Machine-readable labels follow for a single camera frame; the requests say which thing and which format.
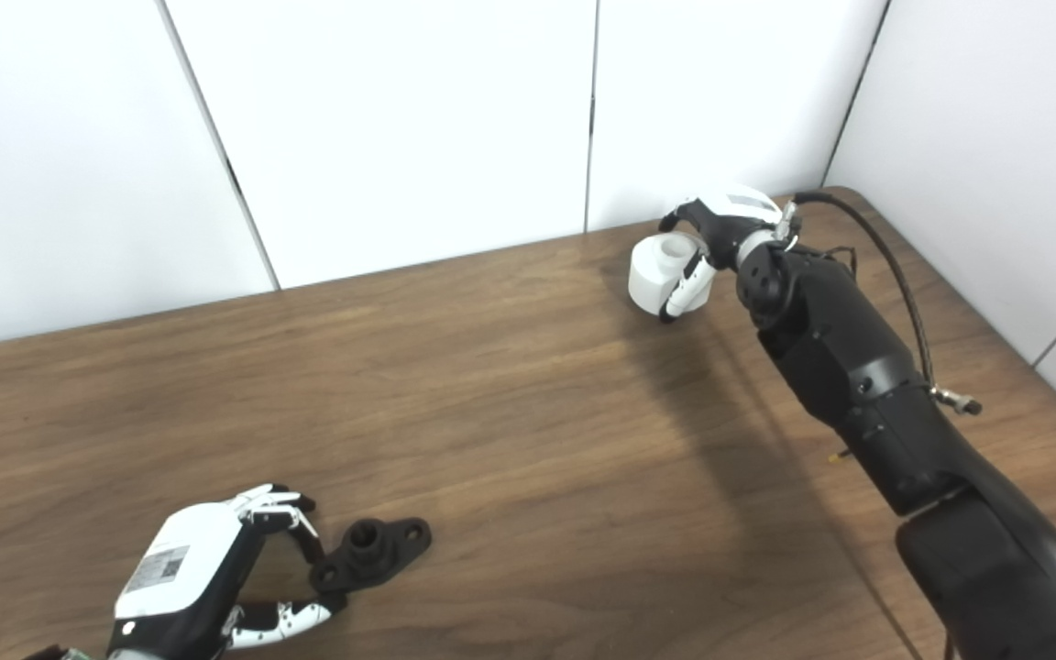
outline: white cylindrical object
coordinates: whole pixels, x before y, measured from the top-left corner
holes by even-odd
[[[695,238],[682,231],[659,233],[638,242],[634,251],[629,252],[628,287],[634,304],[658,316],[658,310],[683,276],[683,267],[699,251],[699,246]],[[686,312],[703,306],[710,293],[712,285],[709,284],[686,306]]]

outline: robotic hand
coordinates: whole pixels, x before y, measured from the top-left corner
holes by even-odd
[[[264,484],[170,515],[116,601],[109,659],[212,659],[326,622],[347,604],[343,592],[235,604],[268,534],[287,531],[307,563],[323,560],[305,515],[315,508],[286,486]]]
[[[324,552],[305,515],[315,508],[288,486],[264,484],[170,515],[117,598],[108,659],[214,660],[229,648],[282,642],[326,622],[344,609],[348,592],[384,584],[431,545],[422,518],[365,518]],[[296,540],[316,596],[238,602],[267,535],[278,531]],[[91,657],[52,646],[25,660]]]
[[[779,218],[759,192],[725,192],[719,204],[693,200],[659,222],[670,231],[686,221],[706,243],[659,316],[674,321],[704,280],[736,272],[737,296],[789,389],[905,518],[895,545],[947,627],[948,650],[954,644],[965,660],[1056,660],[1056,527],[939,410],[981,407],[935,384],[922,322],[886,243],[826,192],[797,193]],[[922,371],[853,268],[833,259],[848,247],[797,244],[795,206],[809,202],[842,208],[883,251],[912,313]]]

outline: table surface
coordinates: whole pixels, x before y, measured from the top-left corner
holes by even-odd
[[[844,192],[867,209],[865,201]],[[805,242],[860,247],[805,206]],[[665,326],[625,296],[624,226],[0,344],[0,657],[101,655],[167,515],[284,483],[327,547],[420,515],[427,555],[288,657],[927,657],[942,630],[898,522],[796,404],[722,275]],[[893,230],[957,419],[1056,522],[1056,394]],[[244,593],[305,596],[272,539]]]

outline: black mechanical part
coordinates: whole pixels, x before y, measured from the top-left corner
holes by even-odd
[[[853,205],[847,204],[845,200],[837,196],[831,195],[826,191],[806,191],[797,192],[793,196],[793,205],[807,205],[810,202],[821,202],[821,204],[836,206],[842,209],[843,212],[847,214],[848,218],[862,226],[863,231],[866,232],[867,237],[871,239],[874,246],[878,248],[883,259],[887,262],[887,266],[891,267],[891,272],[895,283],[899,284],[899,294],[902,296],[902,301],[907,306],[907,314],[910,317],[910,324],[912,324],[912,329],[914,333],[914,348],[919,352],[919,363],[921,363],[921,372],[923,373],[923,378],[930,384],[931,396],[935,400],[940,402],[940,404],[947,406],[953,410],[956,410],[956,414],[980,414],[984,411],[984,406],[981,404],[979,400],[974,399],[967,394],[960,394],[951,392],[951,390],[940,388],[935,381],[935,364],[931,362],[931,350],[927,346],[927,333],[923,329],[923,319],[921,314],[919,314],[919,304],[914,301],[914,295],[910,289],[910,284],[907,283],[907,277],[902,271],[902,266],[899,264],[899,260],[895,259],[891,251],[891,247],[887,245],[886,240],[883,239],[883,234],[874,228],[871,221],[863,216],[863,213],[859,212]],[[853,247],[833,247],[833,249],[824,252],[825,256],[831,256],[836,251],[850,251],[850,269],[851,274],[854,275],[856,280],[856,275],[859,275],[859,257],[855,254]]]
[[[293,536],[296,547],[299,548],[301,554],[304,555],[304,561],[307,561],[307,563],[316,564],[323,558],[323,545],[320,545],[320,536],[312,534],[304,527],[296,527],[294,530],[288,530],[288,535]]]
[[[320,595],[348,593],[384,584],[431,546],[431,526],[421,517],[394,523],[364,518],[350,525],[340,546],[318,561],[309,584]]]
[[[749,291],[742,302],[760,288],[750,260],[779,270],[771,279],[780,280],[787,300],[759,308],[746,302],[763,350],[806,411],[837,431],[893,512],[914,515],[900,532],[900,551],[961,656],[1056,659],[1056,615],[1039,615],[1056,608],[1056,527],[951,426],[912,353],[850,270],[803,251],[763,244],[738,268],[737,285]],[[930,547],[942,550],[925,554]],[[983,577],[958,581],[968,573]],[[949,593],[955,604],[936,601]]]
[[[24,657],[22,660],[59,660],[68,652],[68,648],[61,648],[58,644],[52,644],[42,650],[37,650],[32,653],[32,655]]]
[[[984,498],[953,497],[902,525],[895,542],[965,659],[1056,659],[1056,580]]]
[[[276,534],[277,531],[284,531],[289,528],[293,524],[293,517],[288,513],[284,512],[272,512],[272,513],[252,513],[250,516],[251,524],[256,531],[260,534]]]
[[[697,199],[680,205],[674,212],[658,221],[658,230],[663,232],[674,230],[680,220],[685,220],[695,226],[699,237],[708,244],[710,263],[718,270],[725,267],[734,270],[736,254],[744,239],[754,231],[771,227],[751,218],[716,214],[703,204],[703,201]]]

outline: white robotic hand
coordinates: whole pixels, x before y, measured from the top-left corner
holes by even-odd
[[[693,256],[683,276],[658,312],[663,323],[675,322],[690,309],[719,270],[736,270],[747,254],[760,243],[778,241],[792,249],[799,230],[796,205],[784,209],[766,193],[741,184],[722,184],[710,195],[689,200],[658,223],[658,230],[675,229],[685,220],[703,239],[706,251]]]
[[[196,660],[276,643],[326,622],[344,592],[238,604],[267,534],[287,531],[307,564],[323,560],[305,512],[316,503],[280,484],[196,504],[165,521],[116,601],[110,660]]]

